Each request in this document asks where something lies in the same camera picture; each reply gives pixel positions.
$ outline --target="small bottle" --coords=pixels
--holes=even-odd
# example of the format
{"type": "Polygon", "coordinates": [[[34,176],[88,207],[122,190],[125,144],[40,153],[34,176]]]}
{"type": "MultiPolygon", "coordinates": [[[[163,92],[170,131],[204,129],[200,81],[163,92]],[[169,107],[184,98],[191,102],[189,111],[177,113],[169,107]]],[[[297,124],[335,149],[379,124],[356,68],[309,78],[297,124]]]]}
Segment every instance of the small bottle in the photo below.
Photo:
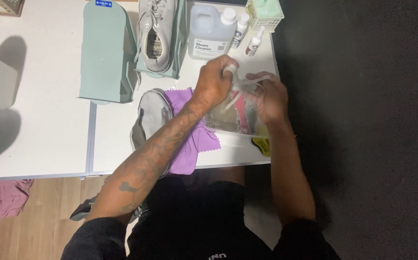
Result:
{"type": "Polygon", "coordinates": [[[241,40],[246,35],[247,21],[249,21],[249,15],[246,13],[242,14],[240,19],[238,20],[238,24],[236,25],[235,36],[233,36],[233,40],[232,40],[233,49],[238,48],[238,46],[241,43],[241,40]]]}
{"type": "Polygon", "coordinates": [[[252,36],[252,39],[246,48],[247,56],[254,56],[254,54],[256,54],[256,51],[259,48],[260,43],[262,42],[262,35],[264,34],[264,31],[265,27],[261,26],[257,34],[252,36]]]}

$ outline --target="mint green shoe stand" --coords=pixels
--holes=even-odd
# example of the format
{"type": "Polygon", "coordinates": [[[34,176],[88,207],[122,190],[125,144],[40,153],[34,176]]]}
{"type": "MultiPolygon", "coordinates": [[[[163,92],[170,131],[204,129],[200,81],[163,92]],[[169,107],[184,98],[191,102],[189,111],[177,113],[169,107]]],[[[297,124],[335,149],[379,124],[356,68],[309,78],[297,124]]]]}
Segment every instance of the mint green shoe stand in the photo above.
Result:
{"type": "Polygon", "coordinates": [[[84,7],[79,97],[96,104],[131,102],[136,53],[131,20],[122,6],[89,1],[84,7]]]}
{"type": "Polygon", "coordinates": [[[168,77],[173,79],[178,79],[178,74],[180,72],[180,67],[182,66],[183,57],[185,52],[183,48],[186,45],[188,37],[188,12],[186,8],[186,0],[178,0],[178,9],[174,17],[173,27],[172,27],[172,40],[171,40],[171,53],[169,57],[169,68],[166,71],[156,73],[150,71],[143,59],[139,56],[137,61],[136,71],[144,72],[148,76],[153,78],[168,77]]]}

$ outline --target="tattooed arm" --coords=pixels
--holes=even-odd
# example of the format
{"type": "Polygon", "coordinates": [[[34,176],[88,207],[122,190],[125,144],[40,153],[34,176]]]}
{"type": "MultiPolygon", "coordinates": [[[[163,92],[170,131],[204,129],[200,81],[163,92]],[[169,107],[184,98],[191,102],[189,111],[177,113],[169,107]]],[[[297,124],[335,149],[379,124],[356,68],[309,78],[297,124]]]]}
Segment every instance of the tattooed arm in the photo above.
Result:
{"type": "Polygon", "coordinates": [[[222,75],[222,71],[229,64],[238,66],[234,59],[224,55],[201,68],[192,98],[113,172],[86,221],[110,216],[124,224],[129,222],[132,212],[146,198],[195,124],[227,97],[233,75],[231,72],[222,75]]]}

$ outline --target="gray sneaker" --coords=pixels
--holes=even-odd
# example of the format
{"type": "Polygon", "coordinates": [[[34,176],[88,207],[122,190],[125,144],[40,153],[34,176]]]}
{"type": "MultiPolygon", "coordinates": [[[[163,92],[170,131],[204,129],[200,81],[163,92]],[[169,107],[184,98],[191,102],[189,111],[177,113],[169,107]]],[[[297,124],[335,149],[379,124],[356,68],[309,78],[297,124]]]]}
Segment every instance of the gray sneaker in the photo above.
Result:
{"type": "Polygon", "coordinates": [[[172,24],[178,0],[139,0],[137,23],[138,51],[145,66],[153,72],[169,68],[172,24]]]}
{"type": "MultiPolygon", "coordinates": [[[[138,118],[131,130],[131,145],[135,151],[172,119],[172,109],[160,90],[146,91],[138,104],[138,118]]],[[[167,165],[161,178],[169,171],[167,165]]]]}

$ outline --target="blue sticker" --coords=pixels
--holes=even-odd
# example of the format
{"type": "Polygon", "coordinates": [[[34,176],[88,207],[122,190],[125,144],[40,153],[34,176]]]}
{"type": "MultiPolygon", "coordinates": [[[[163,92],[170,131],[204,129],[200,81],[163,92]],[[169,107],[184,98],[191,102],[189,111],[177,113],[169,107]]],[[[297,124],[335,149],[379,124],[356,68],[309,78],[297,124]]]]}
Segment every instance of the blue sticker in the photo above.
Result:
{"type": "Polygon", "coordinates": [[[113,2],[111,1],[103,1],[103,0],[95,0],[95,4],[100,7],[111,7],[113,2]]]}

